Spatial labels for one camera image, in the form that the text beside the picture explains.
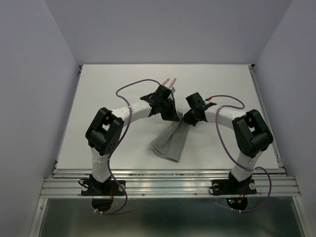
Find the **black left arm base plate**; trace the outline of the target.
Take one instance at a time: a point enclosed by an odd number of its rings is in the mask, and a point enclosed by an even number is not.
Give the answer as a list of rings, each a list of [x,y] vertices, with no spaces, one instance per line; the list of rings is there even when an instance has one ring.
[[[81,186],[81,195],[84,197],[122,197],[124,191],[119,185],[111,179],[106,180],[104,183],[94,181],[92,179],[79,179],[78,184]]]

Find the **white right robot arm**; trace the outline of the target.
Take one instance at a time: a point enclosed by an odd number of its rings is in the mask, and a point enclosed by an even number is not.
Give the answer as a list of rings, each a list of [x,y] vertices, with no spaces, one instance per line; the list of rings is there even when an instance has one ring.
[[[240,106],[217,105],[211,102],[216,97],[226,97],[236,100]],[[273,135],[261,113],[252,109],[245,111],[245,104],[229,95],[214,95],[203,99],[198,92],[186,97],[190,109],[183,116],[186,124],[195,126],[204,121],[214,123],[224,151],[235,164],[230,171],[227,187],[233,193],[238,193],[245,187],[248,179],[256,169],[255,164],[261,154],[273,143]],[[226,147],[219,126],[225,126],[234,131],[239,155],[234,159]]]

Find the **grey cloth napkin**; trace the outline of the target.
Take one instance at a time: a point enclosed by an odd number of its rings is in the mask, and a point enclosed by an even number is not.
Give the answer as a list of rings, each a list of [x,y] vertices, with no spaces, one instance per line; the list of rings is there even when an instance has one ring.
[[[178,163],[189,132],[189,125],[184,122],[182,112],[177,112],[179,121],[169,127],[150,143],[150,149],[160,158]]]

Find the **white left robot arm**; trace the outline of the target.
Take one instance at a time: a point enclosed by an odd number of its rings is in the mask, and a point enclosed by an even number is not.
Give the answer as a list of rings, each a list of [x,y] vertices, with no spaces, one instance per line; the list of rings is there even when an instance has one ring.
[[[95,180],[92,187],[98,194],[103,195],[109,191],[108,179],[111,174],[108,160],[119,145],[124,127],[129,128],[131,123],[157,114],[165,121],[180,121],[174,92],[173,87],[160,85],[155,92],[142,96],[126,107],[99,109],[85,134],[92,152],[91,177]]]

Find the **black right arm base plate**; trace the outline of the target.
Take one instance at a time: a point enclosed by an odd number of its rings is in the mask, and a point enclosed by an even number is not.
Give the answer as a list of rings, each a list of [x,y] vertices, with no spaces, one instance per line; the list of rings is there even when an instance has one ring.
[[[251,178],[241,182],[233,179],[212,180],[208,192],[214,196],[233,196],[243,194],[244,192],[246,195],[257,194],[255,182]]]

